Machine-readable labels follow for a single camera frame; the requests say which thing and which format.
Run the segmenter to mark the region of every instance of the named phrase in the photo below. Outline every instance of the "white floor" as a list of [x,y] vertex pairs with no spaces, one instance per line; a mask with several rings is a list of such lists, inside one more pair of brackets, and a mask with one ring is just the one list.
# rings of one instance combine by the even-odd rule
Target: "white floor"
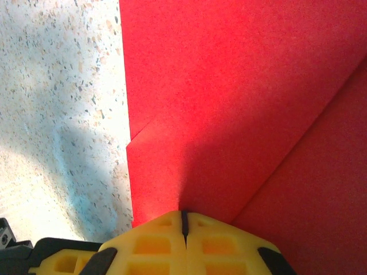
[[118,0],[0,9],[0,217],[19,241],[130,228]]

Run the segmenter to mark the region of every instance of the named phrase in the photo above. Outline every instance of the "red paper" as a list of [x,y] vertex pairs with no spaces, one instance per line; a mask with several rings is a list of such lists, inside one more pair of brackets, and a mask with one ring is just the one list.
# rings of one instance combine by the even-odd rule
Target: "red paper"
[[120,3],[135,225],[232,222],[367,53],[365,1]]
[[366,179],[367,59],[233,224],[299,274],[365,274]]

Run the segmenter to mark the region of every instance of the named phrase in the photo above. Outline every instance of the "black rubber pad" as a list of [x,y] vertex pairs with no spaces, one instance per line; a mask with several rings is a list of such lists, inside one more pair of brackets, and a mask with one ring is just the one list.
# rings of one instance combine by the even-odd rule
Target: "black rubber pad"
[[258,252],[272,275],[297,275],[280,253],[266,247],[258,248]]
[[117,253],[114,247],[106,248],[94,254],[79,275],[106,275]]

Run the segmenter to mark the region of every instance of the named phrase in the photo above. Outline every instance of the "black object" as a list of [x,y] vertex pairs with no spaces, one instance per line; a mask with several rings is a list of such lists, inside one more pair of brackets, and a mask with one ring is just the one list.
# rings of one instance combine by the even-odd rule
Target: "black object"
[[188,235],[189,235],[189,218],[187,211],[181,211],[181,221],[182,221],[182,235],[185,239],[185,245],[187,246]]
[[106,275],[117,253],[114,247],[106,248],[94,254],[79,275]]
[[39,267],[41,262],[63,249],[98,251],[101,243],[44,238],[33,248],[30,241],[16,242],[6,219],[0,219],[0,237],[7,235],[6,245],[0,250],[0,275],[26,275],[29,268]]
[[280,253],[266,247],[260,247],[257,251],[272,275],[297,275]]

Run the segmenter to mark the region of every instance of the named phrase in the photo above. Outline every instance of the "yellow plastic part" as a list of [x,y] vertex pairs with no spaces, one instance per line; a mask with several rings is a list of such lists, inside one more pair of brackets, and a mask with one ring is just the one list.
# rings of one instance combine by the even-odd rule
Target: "yellow plastic part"
[[95,254],[91,251],[63,249],[44,259],[38,268],[30,268],[29,273],[36,275],[79,274],[89,259]]
[[181,212],[169,212],[100,247],[118,250],[107,275],[186,275]]
[[104,243],[118,250],[107,275],[271,275],[257,249],[279,252],[273,244],[200,214],[188,220],[187,247],[180,211]]

